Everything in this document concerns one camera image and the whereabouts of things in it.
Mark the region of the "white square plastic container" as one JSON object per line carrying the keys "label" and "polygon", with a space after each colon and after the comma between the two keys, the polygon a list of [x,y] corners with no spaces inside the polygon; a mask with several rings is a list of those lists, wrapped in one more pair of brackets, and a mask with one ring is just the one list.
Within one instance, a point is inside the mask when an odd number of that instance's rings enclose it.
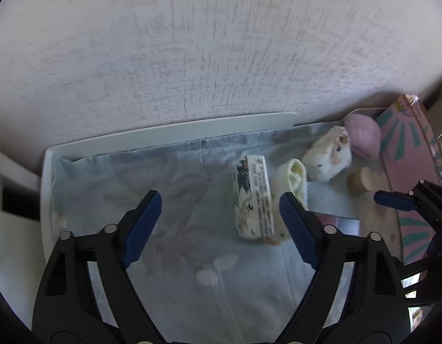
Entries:
{"label": "white square plastic container", "polygon": [[345,189],[337,190],[329,183],[309,183],[308,208],[323,225],[331,224],[344,234],[359,235],[356,202]]}

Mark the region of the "pink patterned cardboard box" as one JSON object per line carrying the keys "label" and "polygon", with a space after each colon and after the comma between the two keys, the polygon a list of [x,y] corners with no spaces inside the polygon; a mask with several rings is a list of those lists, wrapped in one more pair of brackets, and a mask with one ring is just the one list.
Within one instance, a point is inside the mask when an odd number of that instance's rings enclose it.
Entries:
{"label": "pink patterned cardboard box", "polygon": [[407,193],[420,179],[438,184],[442,150],[416,95],[400,95],[376,117],[380,157],[392,191]]}

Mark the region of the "floral blue table cloth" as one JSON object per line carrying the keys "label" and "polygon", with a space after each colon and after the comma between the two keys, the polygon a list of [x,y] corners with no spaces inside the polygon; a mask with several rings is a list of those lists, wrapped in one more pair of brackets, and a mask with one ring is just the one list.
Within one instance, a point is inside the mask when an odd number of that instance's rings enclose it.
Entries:
{"label": "floral blue table cloth", "polygon": [[233,172],[245,156],[262,155],[273,175],[329,129],[309,124],[77,160],[55,155],[51,237],[95,234],[154,189],[163,211],[128,276],[164,338],[271,343],[314,271],[291,241],[269,245],[238,235]]}

